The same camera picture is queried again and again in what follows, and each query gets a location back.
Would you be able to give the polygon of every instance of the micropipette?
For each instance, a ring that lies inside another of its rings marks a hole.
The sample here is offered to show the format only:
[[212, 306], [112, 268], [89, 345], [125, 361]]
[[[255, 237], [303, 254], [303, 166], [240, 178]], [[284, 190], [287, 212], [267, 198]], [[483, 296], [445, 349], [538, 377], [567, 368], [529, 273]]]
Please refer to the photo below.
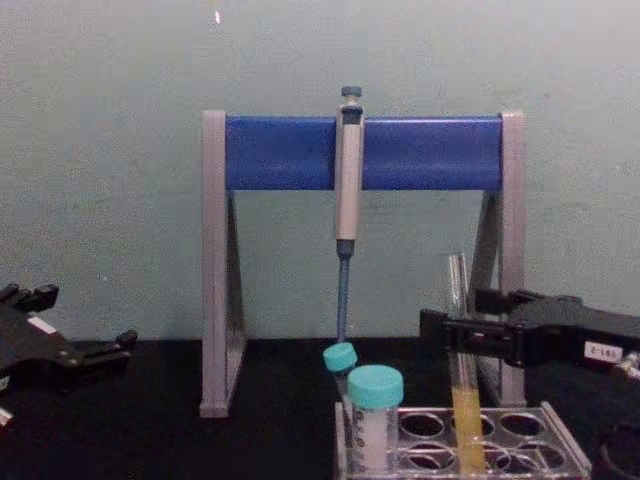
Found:
[[338, 342], [347, 336], [347, 301], [349, 296], [349, 261], [353, 256], [360, 195], [362, 191], [362, 153], [364, 115], [358, 98], [362, 88], [342, 88], [345, 101], [336, 115], [336, 251], [340, 259], [338, 275]]

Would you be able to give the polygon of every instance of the label sticker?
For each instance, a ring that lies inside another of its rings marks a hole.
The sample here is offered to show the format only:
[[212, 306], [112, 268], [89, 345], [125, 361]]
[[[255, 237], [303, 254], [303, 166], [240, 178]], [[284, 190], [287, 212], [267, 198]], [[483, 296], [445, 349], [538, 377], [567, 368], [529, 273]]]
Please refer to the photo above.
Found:
[[585, 342], [584, 356], [601, 362], [618, 363], [622, 360], [623, 350], [613, 345], [603, 343]]
[[51, 325], [49, 325], [47, 322], [45, 322], [44, 320], [42, 320], [39, 317], [30, 317], [29, 318], [29, 323], [31, 325], [33, 325], [34, 327], [39, 328], [40, 330], [42, 330], [47, 335], [51, 335], [52, 333], [56, 333], [57, 332], [57, 330], [55, 328], [53, 328]]

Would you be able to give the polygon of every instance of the teal cap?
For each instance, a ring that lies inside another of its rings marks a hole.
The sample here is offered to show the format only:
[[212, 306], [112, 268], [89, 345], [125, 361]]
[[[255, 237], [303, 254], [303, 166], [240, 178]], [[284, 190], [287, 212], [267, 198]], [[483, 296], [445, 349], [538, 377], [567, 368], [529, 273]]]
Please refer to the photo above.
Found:
[[353, 367], [358, 361], [356, 351], [349, 342], [336, 343], [322, 353], [324, 364], [330, 372], [340, 372]]
[[347, 391], [351, 401], [360, 408], [391, 408], [404, 398], [404, 381], [395, 368], [367, 365], [351, 371]]

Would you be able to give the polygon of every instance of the tube with yellow liquid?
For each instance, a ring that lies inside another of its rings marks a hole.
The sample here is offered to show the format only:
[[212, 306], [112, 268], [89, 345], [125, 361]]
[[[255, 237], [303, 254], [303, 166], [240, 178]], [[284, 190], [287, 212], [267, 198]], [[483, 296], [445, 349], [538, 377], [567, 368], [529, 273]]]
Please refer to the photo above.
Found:
[[[449, 255], [447, 260], [447, 313], [453, 318], [465, 318], [467, 273], [464, 254]], [[449, 374], [460, 473], [464, 476], [486, 473], [475, 357], [449, 354]]]

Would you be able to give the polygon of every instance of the black table surface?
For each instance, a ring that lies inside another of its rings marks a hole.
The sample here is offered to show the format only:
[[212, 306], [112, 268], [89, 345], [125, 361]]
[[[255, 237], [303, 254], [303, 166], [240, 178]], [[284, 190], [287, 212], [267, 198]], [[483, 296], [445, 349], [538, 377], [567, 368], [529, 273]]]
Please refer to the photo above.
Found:
[[[328, 340], [249, 342], [228, 419], [198, 418], [200, 343], [140, 342], [127, 373], [71, 394], [0, 397], [0, 479], [323, 479], [333, 464], [337, 392], [322, 364]], [[417, 339], [354, 340], [361, 363], [405, 377], [405, 405], [450, 406], [447, 364]], [[527, 374], [530, 405], [549, 401], [587, 455], [620, 420], [640, 423], [640, 388], [549, 365]], [[484, 406], [491, 406], [481, 391]], [[618, 478], [596, 463], [593, 478]]]

